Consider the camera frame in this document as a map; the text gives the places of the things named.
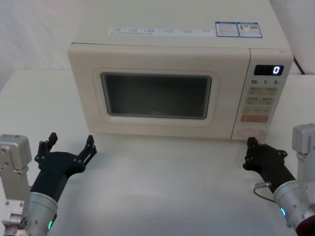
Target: blue sticker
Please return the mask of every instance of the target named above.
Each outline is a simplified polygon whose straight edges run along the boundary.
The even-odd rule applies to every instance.
[[[229,21],[216,21],[217,37],[240,37],[237,23]]]
[[[262,38],[257,22],[237,22],[237,30],[241,38]]]

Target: microwave oven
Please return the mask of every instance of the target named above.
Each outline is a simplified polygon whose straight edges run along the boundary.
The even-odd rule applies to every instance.
[[[293,55],[268,0],[97,0],[68,51],[90,132],[263,139]]]

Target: white tabletop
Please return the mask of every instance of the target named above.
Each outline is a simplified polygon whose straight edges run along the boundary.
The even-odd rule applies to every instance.
[[[315,76],[290,76],[266,143],[284,149],[296,175],[292,128],[315,122]],[[71,71],[18,70],[0,92],[0,133],[26,135],[32,155],[56,132],[52,151],[78,154],[88,129]],[[242,167],[246,142],[94,135],[97,155],[70,178],[51,236],[295,236],[276,204],[258,198]],[[39,173],[30,163],[30,184]],[[271,197],[268,189],[262,193]],[[0,190],[0,203],[4,202]],[[3,205],[0,204],[0,217]],[[0,235],[4,227],[0,226]]]

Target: wire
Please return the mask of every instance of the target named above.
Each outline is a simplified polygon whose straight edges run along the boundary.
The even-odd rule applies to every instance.
[[[273,202],[273,203],[276,203],[276,201],[274,201],[274,200],[272,200],[272,199],[269,199],[269,198],[265,198],[265,197],[261,196],[260,194],[258,194],[258,193],[256,192],[256,188],[253,189],[253,192],[254,192],[254,194],[256,194],[258,197],[260,197],[260,198],[262,198],[262,199],[265,199],[265,200],[267,200],[267,201],[271,201],[271,202]]]
[[[296,59],[295,57],[293,57],[293,59],[294,59],[294,62],[295,62],[295,64],[296,64],[297,68],[299,68],[301,74],[302,74],[302,75],[305,75],[305,72],[304,72],[304,70],[302,69],[302,67],[300,66],[300,64],[299,64],[299,62],[297,61],[297,59]]]

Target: microwave top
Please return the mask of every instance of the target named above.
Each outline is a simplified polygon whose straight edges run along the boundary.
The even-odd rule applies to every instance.
[[[73,43],[290,49],[269,0],[95,0]]]

